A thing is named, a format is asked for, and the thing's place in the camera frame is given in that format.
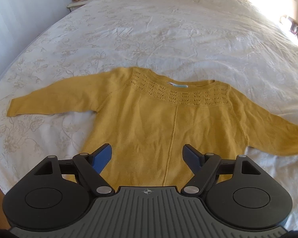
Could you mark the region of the white floral bedspread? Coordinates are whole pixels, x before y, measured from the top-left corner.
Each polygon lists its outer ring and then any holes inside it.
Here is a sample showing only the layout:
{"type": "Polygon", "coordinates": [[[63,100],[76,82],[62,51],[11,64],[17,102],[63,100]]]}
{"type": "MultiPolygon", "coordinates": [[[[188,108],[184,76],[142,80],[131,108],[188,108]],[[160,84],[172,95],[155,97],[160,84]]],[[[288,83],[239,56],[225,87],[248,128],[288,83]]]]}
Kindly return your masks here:
{"type": "Polygon", "coordinates": [[[138,66],[217,80],[298,125],[298,48],[247,0],[94,0],[41,34],[0,81],[0,189],[48,154],[81,151],[97,115],[7,116],[10,102],[65,78],[138,66]]]}

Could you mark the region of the mustard yellow knit sweater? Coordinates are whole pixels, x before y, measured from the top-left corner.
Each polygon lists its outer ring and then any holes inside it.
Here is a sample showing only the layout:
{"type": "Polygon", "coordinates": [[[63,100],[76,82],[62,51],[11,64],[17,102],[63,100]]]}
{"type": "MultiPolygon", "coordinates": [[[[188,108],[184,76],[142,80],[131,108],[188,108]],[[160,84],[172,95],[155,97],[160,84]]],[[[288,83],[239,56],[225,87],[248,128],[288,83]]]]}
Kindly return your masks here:
{"type": "Polygon", "coordinates": [[[108,143],[102,172],[119,186],[182,187],[192,173],[182,147],[234,159],[253,147],[273,155],[298,154],[298,125],[255,104],[227,83],[182,84],[145,68],[116,68],[60,80],[11,101],[8,116],[96,113],[83,151],[108,143]]]}

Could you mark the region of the dark object on right nightstand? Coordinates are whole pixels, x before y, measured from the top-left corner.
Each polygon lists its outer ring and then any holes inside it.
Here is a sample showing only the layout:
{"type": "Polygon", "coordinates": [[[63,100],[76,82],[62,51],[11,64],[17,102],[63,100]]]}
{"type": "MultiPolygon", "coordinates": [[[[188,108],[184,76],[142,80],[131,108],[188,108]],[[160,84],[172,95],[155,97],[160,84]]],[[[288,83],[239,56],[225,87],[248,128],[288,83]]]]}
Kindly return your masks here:
{"type": "Polygon", "coordinates": [[[291,23],[290,31],[293,35],[298,36],[298,24],[295,21],[291,23]]]}

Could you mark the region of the white nightstand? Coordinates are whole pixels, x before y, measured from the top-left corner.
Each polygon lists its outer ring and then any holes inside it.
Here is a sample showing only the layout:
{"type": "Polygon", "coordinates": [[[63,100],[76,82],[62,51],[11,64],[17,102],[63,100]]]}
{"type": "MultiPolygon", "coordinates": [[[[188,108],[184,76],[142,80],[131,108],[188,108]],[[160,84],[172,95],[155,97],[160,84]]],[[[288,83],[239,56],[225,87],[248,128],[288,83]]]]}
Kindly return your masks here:
{"type": "Polygon", "coordinates": [[[67,5],[67,9],[69,9],[70,12],[73,12],[74,10],[88,4],[91,1],[92,0],[81,0],[81,1],[77,1],[77,2],[72,2],[67,5]]]}

